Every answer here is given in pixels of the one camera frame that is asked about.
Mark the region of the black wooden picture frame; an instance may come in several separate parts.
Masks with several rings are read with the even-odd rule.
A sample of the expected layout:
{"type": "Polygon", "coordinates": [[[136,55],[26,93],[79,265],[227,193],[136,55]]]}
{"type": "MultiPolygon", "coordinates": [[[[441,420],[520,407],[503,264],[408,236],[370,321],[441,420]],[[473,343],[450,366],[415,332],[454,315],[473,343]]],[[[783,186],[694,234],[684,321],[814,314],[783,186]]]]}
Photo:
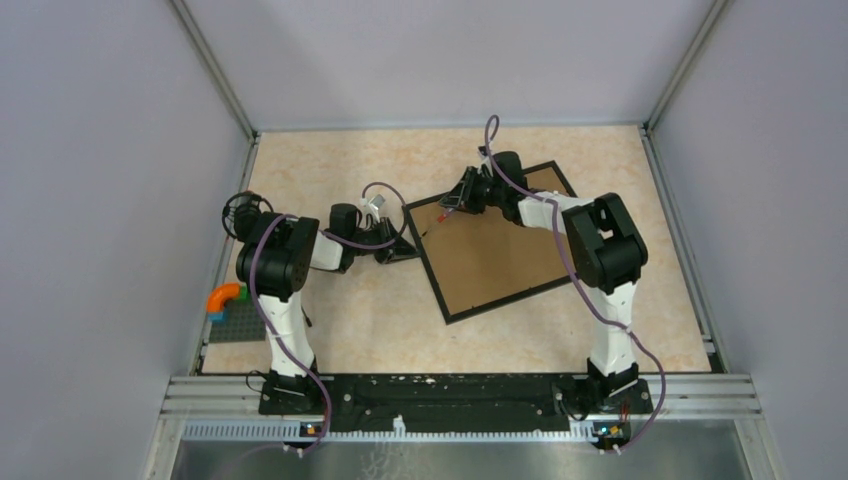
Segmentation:
{"type": "Polygon", "coordinates": [[[404,214],[447,325],[570,283],[551,232],[517,226],[495,207],[439,222],[441,197],[404,214]]]}

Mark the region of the blue red handled screwdriver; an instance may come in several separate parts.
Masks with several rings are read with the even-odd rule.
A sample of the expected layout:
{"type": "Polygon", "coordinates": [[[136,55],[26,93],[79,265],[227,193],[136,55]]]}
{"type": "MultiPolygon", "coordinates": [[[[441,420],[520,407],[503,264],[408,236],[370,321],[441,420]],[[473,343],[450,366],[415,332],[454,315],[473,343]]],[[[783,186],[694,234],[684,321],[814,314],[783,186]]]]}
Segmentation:
{"type": "Polygon", "coordinates": [[[434,222],[428,226],[421,234],[420,237],[424,238],[430,233],[434,228],[443,224],[452,214],[454,213],[454,209],[445,209],[435,220],[434,222]]]}

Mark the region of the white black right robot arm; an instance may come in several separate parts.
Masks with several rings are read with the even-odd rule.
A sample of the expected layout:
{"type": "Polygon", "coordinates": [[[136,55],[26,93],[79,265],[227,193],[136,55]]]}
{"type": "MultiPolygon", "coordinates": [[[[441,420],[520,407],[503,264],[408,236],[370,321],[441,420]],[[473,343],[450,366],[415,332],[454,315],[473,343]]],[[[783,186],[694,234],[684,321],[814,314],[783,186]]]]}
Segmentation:
{"type": "Polygon", "coordinates": [[[648,261],[646,244],[616,193],[579,198],[528,186],[513,151],[483,153],[439,201],[449,212],[481,214],[489,207],[521,227],[548,230],[567,272],[576,279],[597,328],[587,363],[589,404],[612,412],[636,385],[639,367],[631,346],[636,284],[648,261]]]}

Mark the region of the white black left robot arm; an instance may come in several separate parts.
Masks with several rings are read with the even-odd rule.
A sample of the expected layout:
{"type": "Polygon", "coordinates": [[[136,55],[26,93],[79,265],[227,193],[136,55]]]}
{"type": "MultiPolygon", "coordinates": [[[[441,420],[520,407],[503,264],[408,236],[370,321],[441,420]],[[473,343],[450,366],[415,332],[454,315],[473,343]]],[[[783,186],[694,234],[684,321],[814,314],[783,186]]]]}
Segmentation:
{"type": "Polygon", "coordinates": [[[320,386],[308,377],[316,356],[306,338],[301,299],[310,271],[343,274],[361,256],[391,264],[413,259],[418,251],[378,207],[364,214],[353,204],[334,204],[328,228],[321,229],[314,218],[276,213],[267,199],[244,192],[225,205],[222,224],[242,244],[235,272],[257,301],[269,338],[272,363],[263,392],[308,413],[321,397],[320,386]]]}

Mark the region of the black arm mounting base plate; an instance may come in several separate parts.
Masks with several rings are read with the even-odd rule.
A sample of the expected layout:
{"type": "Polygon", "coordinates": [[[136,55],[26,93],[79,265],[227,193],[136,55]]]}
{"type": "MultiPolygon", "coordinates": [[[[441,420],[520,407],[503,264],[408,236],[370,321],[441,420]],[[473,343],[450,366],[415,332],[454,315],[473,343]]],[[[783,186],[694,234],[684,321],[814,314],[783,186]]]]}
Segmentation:
{"type": "Polygon", "coordinates": [[[260,414],[328,417],[332,433],[387,432],[396,419],[411,433],[555,432],[592,415],[620,420],[654,410],[643,379],[602,398],[581,374],[337,374],[309,378],[319,395],[308,404],[266,396],[267,374],[260,414]]]}

